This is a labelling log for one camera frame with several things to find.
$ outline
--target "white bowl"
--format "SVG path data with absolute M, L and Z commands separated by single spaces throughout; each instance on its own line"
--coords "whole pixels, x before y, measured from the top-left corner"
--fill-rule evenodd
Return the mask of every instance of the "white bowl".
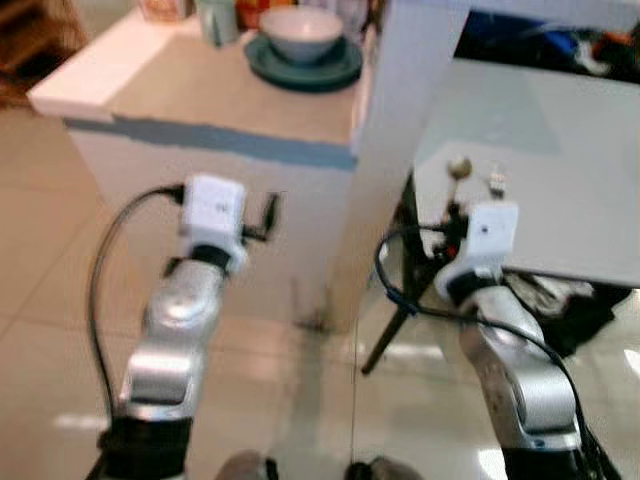
M 321 8 L 275 7 L 260 16 L 260 29 L 289 61 L 312 63 L 342 36 L 342 20 Z

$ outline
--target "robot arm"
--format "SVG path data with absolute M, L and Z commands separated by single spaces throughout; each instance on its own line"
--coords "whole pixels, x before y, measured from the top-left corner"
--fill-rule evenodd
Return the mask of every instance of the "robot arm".
M 517 218 L 512 203 L 476 205 L 458 255 L 435 284 L 460 313 L 475 313 L 544 340 L 535 319 L 500 285 Z M 465 325 L 460 342 L 480 379 L 508 477 L 586 478 L 575 397 L 564 373 L 538 347 L 505 331 Z
M 226 279 L 246 262 L 246 239 L 266 241 L 275 224 L 277 196 L 260 227 L 243 226 L 244 200 L 242 185 L 216 177 L 199 175 L 186 185 L 184 257 L 174 262 L 148 305 L 90 478 L 186 478 L 191 424 Z

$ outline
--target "plate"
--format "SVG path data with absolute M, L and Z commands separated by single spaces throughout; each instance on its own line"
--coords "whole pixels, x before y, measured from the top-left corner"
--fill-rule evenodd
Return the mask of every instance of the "plate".
M 318 62 L 290 63 L 260 34 L 244 48 L 251 70 L 280 87 L 299 91 L 329 91 L 350 85 L 360 76 L 362 54 L 351 41 L 341 38 Z

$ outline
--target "tiled floor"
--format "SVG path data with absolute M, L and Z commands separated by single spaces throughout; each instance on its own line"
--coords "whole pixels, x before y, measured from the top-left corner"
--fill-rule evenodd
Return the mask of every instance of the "tiled floor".
M 60 122 L 0 112 L 3 480 L 83 478 L 96 459 L 104 417 L 83 299 L 109 216 Z M 119 380 L 150 287 L 125 242 L 109 265 L 102 327 Z M 625 478 L 640 476 L 639 308 L 636 294 L 569 362 L 593 428 Z M 191 478 L 213 478 L 226 457 L 247 448 L 275 456 L 285 480 L 338 480 L 352 458 L 381 453 L 426 479 L 504 478 L 455 328 L 409 322 L 378 369 L 359 374 L 392 312 L 373 288 L 353 335 L 222 318 L 195 423 Z

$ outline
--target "cup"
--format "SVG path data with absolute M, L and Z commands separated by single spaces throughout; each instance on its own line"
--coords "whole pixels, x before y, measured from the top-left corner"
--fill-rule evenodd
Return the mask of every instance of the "cup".
M 221 47 L 240 36 L 234 0 L 196 0 L 196 9 L 202 37 L 208 43 Z

